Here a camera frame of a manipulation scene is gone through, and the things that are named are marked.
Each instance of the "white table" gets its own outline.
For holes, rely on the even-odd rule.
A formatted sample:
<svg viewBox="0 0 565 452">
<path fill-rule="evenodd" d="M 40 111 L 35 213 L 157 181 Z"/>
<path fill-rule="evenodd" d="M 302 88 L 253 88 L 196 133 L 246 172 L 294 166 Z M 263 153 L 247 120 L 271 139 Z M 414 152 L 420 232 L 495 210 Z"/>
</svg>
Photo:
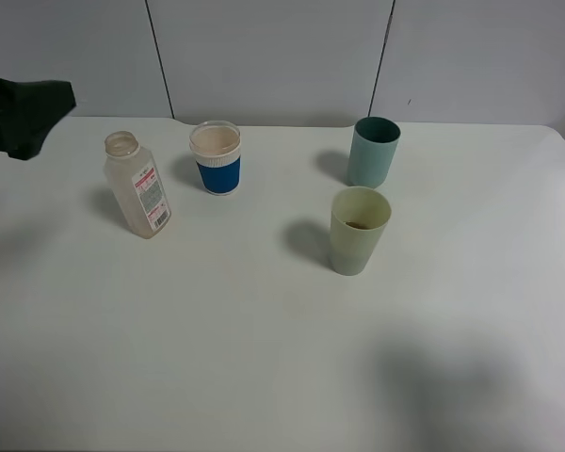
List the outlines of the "white table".
<svg viewBox="0 0 565 452">
<path fill-rule="evenodd" d="M 565 451 L 565 142 L 400 126 L 357 277 L 325 251 L 350 128 L 242 127 L 229 197 L 172 120 L 68 118 L 39 157 L 0 154 L 0 447 Z M 173 212 L 151 240 L 102 173 L 121 129 Z"/>
</svg>

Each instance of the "clear plastic bottle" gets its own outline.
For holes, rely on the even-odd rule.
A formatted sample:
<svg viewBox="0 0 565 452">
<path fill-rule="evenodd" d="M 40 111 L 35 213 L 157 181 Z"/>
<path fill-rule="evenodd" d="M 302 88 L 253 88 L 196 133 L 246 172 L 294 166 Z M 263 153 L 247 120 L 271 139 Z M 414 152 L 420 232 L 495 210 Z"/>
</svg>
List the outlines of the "clear plastic bottle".
<svg viewBox="0 0 565 452">
<path fill-rule="evenodd" d="M 153 154 L 130 132 L 105 140 L 105 176 L 134 234 L 151 238 L 170 220 L 171 211 Z"/>
</svg>

